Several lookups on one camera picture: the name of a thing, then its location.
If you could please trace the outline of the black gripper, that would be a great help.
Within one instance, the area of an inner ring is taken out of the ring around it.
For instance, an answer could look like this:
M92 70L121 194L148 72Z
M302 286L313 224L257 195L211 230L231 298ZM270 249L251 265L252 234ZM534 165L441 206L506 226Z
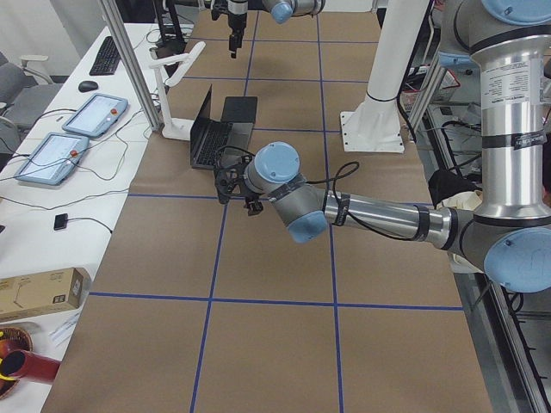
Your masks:
M232 30L229 36L229 51L232 59L238 56L238 50L242 47L242 34L247 23L247 2L228 2L228 25Z
M259 200L260 194L247 186L245 170L252 158L239 158L234 164L224 166L218 160L214 166L214 186L221 205L226 205L231 198L245 199L245 209L249 215L258 215L263 211Z

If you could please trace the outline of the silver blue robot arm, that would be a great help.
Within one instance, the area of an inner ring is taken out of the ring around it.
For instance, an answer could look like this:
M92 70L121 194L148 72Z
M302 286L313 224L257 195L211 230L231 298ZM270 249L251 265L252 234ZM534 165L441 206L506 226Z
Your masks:
M398 101L427 1L391 1L364 100L344 116L344 149L365 152L373 196L348 194L334 180L309 181L300 157L274 142L253 155L218 162L222 203L237 194L253 213L266 198L294 241L330 225L353 226L406 242L426 242L461 257L519 293L550 286L550 209L543 200L543 55L550 44L547 1L450 1L436 50L440 68L473 65L480 73L482 191L474 209L417 205L410 179L382 163L403 152Z
M252 9L267 12L276 23L283 24L292 17L317 15L324 7L324 0L263 0L257 1ZM227 2L228 26L232 30L229 36L229 51L232 59L237 57L238 50L242 47L249 9L247 0Z

